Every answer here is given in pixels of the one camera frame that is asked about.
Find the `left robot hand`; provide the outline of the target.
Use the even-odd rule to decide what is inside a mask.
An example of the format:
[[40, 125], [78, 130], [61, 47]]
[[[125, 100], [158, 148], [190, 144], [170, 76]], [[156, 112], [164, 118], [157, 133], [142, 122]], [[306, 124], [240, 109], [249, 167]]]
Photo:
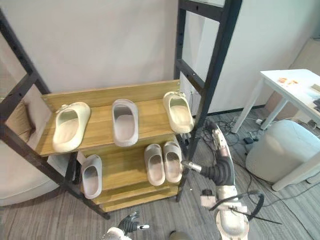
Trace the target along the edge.
[[123, 231], [126, 236], [128, 233], [136, 232], [137, 230], [147, 230], [150, 228], [149, 224], [140, 224], [136, 219], [140, 217], [139, 211], [134, 211], [123, 218], [118, 224], [118, 228]]

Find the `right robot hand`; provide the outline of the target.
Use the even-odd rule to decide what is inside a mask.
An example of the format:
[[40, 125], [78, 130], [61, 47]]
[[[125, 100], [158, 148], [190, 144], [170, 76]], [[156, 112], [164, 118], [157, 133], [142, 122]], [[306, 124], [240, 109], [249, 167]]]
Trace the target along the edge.
[[229, 150], [228, 143], [219, 126], [214, 121], [207, 121], [204, 129], [211, 135], [213, 145], [216, 149], [216, 164], [213, 166], [203, 166], [191, 161], [182, 161], [181, 164], [200, 175], [212, 180], [216, 186], [234, 186], [235, 170]]

